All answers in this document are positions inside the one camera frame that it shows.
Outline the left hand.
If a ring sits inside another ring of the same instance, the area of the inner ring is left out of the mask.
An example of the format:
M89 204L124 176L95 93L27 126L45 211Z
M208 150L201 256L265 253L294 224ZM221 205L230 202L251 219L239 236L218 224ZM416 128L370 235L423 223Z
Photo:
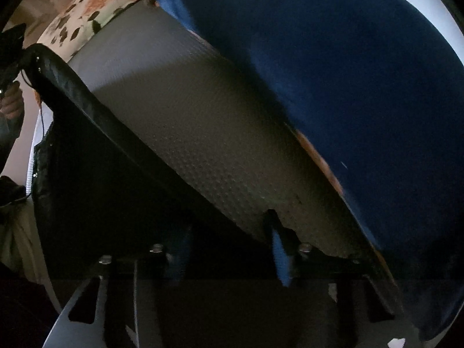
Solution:
M1 114L7 119L20 118L24 113L21 84L18 81L8 86L1 99Z

